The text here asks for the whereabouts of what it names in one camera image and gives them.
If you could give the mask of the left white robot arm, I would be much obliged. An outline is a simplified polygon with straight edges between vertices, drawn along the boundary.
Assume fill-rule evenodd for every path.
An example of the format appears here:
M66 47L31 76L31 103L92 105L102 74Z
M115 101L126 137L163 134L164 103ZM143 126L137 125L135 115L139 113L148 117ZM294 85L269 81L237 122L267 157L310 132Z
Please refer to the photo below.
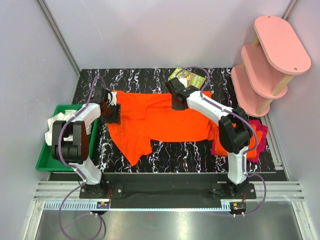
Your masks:
M82 105L70 120L55 120L52 125L52 157L71 167L86 185L91 186L90 192L97 198L108 193L108 186L89 156L87 128L98 119L102 123L120 123L121 105L117 103L117 96L115 91L99 88L89 103Z

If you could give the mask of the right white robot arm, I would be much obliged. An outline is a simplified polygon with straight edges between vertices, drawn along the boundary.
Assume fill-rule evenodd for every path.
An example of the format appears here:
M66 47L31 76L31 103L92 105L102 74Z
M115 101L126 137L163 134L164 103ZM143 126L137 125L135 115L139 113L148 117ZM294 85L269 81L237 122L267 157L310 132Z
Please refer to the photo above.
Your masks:
M193 85L186 87L179 78L174 77L165 83L166 88L182 109L192 109L209 118L218 125L219 142L227 151L228 195L239 198L245 192L243 185L248 178L245 162L252 137L257 137L245 111L241 108L227 107L206 96Z

